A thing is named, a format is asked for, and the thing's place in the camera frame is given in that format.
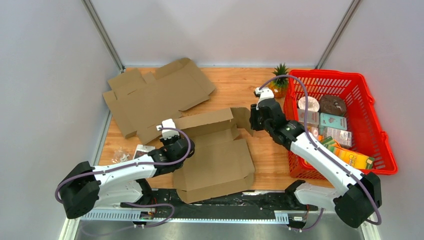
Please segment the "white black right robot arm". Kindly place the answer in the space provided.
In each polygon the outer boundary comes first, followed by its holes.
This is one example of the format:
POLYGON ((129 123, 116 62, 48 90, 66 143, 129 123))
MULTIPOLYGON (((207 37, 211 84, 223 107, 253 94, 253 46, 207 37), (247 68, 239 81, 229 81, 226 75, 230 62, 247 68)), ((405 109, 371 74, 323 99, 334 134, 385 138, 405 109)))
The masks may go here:
POLYGON ((311 164, 333 186, 332 188, 296 180, 285 189, 285 203, 293 209, 313 205, 321 210, 334 210, 348 226, 362 223, 382 224, 380 178, 340 160, 325 148, 296 120, 286 119, 275 99, 261 100, 250 106, 250 128, 266 131, 272 140, 311 164))

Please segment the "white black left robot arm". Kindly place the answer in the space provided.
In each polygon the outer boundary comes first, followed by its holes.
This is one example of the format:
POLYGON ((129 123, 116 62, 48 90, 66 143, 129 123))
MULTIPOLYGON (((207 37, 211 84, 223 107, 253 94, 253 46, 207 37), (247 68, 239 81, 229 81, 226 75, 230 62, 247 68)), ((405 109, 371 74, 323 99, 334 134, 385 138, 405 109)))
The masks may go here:
POLYGON ((181 136, 163 140, 163 146, 133 160, 114 165, 78 163, 59 184, 59 197, 68 219, 79 218, 94 208, 131 203, 148 207, 153 194, 147 179, 172 173, 195 152, 195 143, 181 136))

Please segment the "brown cardboard box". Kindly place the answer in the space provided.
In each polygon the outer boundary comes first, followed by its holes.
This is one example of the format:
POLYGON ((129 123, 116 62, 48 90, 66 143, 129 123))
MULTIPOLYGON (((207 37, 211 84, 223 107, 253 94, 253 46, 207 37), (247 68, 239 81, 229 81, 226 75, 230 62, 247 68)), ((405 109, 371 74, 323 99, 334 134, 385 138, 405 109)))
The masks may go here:
POLYGON ((249 190, 255 167, 240 130, 253 135, 250 110, 229 107, 176 119, 175 125, 195 144, 194 154, 173 172, 179 198, 192 204, 249 190))

